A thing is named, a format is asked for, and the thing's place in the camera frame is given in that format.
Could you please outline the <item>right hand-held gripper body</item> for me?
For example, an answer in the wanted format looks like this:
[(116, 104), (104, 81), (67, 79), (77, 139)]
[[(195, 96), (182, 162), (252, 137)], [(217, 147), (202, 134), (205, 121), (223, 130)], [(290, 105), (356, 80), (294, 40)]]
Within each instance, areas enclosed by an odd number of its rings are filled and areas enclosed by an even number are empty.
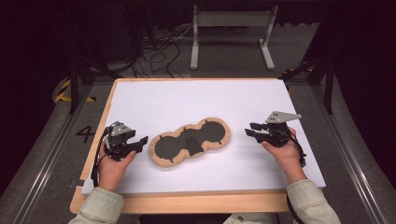
[(287, 122), (301, 117), (300, 114), (274, 111), (262, 125), (262, 129), (268, 132), (269, 143), (275, 147), (285, 146), (291, 139)]

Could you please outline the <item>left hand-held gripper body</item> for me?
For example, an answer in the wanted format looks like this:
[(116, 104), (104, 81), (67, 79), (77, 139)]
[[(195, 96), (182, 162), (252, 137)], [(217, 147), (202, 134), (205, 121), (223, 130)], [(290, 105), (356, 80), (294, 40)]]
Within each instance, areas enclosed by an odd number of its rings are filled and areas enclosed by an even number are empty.
[(111, 159), (121, 161), (131, 152), (131, 144), (128, 144), (127, 141), (135, 136), (135, 130), (122, 122), (116, 121), (106, 127), (105, 131), (105, 153)]

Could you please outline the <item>tan plush three-lobed cushion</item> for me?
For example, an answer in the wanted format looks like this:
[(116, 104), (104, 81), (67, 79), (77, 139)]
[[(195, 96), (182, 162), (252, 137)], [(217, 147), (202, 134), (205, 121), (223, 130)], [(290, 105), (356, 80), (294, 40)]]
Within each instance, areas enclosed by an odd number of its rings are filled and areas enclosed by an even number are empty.
[(149, 146), (149, 155), (157, 166), (170, 168), (201, 157), (208, 150), (225, 147), (230, 139), (231, 130), (224, 120), (205, 118), (197, 124), (187, 124), (155, 136)]

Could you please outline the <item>person's right hand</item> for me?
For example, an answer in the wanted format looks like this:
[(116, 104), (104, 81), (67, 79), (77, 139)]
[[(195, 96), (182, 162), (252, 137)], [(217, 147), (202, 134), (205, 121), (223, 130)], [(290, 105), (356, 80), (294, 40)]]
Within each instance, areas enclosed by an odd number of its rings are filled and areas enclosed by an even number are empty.
[(289, 185), (306, 179), (304, 170), (299, 162), (298, 148), (293, 141), (289, 140), (283, 147), (274, 147), (270, 143), (263, 141), (262, 146), (275, 158)]

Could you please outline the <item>person's left hand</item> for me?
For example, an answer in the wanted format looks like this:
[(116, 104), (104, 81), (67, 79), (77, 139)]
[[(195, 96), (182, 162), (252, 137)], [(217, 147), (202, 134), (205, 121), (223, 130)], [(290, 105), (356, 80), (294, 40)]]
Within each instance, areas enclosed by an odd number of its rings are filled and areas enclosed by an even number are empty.
[(132, 151), (123, 160), (114, 161), (105, 153), (105, 145), (101, 145), (98, 187), (115, 192), (135, 156), (136, 153)]

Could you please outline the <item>black metal stand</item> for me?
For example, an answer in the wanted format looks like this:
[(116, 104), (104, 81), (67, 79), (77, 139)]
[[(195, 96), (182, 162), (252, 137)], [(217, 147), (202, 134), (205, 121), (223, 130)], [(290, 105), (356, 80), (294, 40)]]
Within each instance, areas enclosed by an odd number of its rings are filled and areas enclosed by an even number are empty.
[(325, 79), (324, 105), (329, 114), (332, 114), (332, 86), (334, 71), (332, 66), (333, 31), (336, 16), (334, 10), (328, 8), (323, 19), (319, 23), (300, 65), (289, 72), (284, 72), (279, 79), (284, 81), (291, 79), (303, 71), (311, 69), (306, 81), (309, 85), (317, 86)]
[(120, 75), (108, 69), (98, 40), (94, 36), (86, 10), (86, 6), (91, 2), (92, 0), (62, 0), (62, 10), (68, 25), (64, 28), (64, 48), (69, 55), (71, 114), (77, 111), (81, 102), (78, 82), (91, 86), (95, 81), (94, 74), (90, 71), (91, 67), (113, 79), (120, 78)]

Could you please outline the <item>white table sheet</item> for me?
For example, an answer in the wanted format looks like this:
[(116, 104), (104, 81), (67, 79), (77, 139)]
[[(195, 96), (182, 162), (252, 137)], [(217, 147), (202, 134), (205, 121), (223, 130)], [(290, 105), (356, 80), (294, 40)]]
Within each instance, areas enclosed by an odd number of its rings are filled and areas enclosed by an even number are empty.
[(102, 118), (105, 126), (120, 121), (138, 138), (148, 139), (209, 117), (223, 119), (231, 129), (225, 147), (172, 168), (157, 166), (144, 149), (128, 167), (118, 191), (285, 189), (286, 177), (273, 156), (245, 133), (250, 123), (262, 123), (274, 111), (295, 111), (279, 79), (117, 80)]

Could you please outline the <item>person's pale jacket front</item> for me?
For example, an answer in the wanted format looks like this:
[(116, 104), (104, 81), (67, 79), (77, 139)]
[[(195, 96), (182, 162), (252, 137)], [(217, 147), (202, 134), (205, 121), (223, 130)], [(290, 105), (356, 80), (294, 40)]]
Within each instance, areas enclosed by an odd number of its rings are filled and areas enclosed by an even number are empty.
[(269, 213), (235, 213), (222, 224), (278, 224), (278, 220)]

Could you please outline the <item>white metal stand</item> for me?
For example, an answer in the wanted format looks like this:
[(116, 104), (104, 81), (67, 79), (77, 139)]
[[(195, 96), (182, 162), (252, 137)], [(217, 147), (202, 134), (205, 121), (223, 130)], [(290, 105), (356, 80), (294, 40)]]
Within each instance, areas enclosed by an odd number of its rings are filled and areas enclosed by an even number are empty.
[(262, 11), (201, 11), (198, 6), (193, 8), (191, 47), (191, 70), (198, 68), (200, 27), (264, 27), (265, 35), (258, 41), (267, 69), (275, 69), (272, 56), (268, 49), (269, 39), (275, 24), (278, 6)]

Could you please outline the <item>metal floor rail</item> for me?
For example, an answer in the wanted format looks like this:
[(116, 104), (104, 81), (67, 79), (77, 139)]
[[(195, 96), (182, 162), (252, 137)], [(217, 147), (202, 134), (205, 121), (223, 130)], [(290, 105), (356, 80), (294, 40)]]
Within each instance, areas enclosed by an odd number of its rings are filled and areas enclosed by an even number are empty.
[(389, 224), (389, 221), (386, 218), (383, 210), (380, 208), (379, 203), (375, 198), (374, 192), (356, 157), (344, 141), (344, 138), (338, 129), (333, 115), (329, 114), (326, 106), (324, 105), (324, 96), (321, 93), (319, 87), (311, 87), (310, 90), (312, 91), (312, 94), (314, 95), (314, 98), (318, 103), (328, 126), (331, 129), (332, 135), (336, 141), (337, 150), (344, 165), (346, 166), (349, 176), (351, 177), (355, 189), (357, 190), (372, 223)]
[(83, 104), (86, 102), (86, 99), (91, 93), (91, 90), (92, 85), (83, 85), (81, 87), (81, 92), (78, 94), (77, 107), (72, 114), (67, 115), (45, 162), (35, 176), (35, 181), (30, 188), (30, 191), (27, 194), (23, 204), (21, 205), (18, 214), (15, 216), (12, 224), (26, 224), (27, 220), (32, 214), (35, 205), (40, 198), (44, 188), (46, 187), (57, 161), (59, 160), (59, 157), (64, 148), (64, 142), (66, 141), (66, 137), (67, 135), (69, 135), (70, 130), (78, 116), (78, 113), (80, 112)]

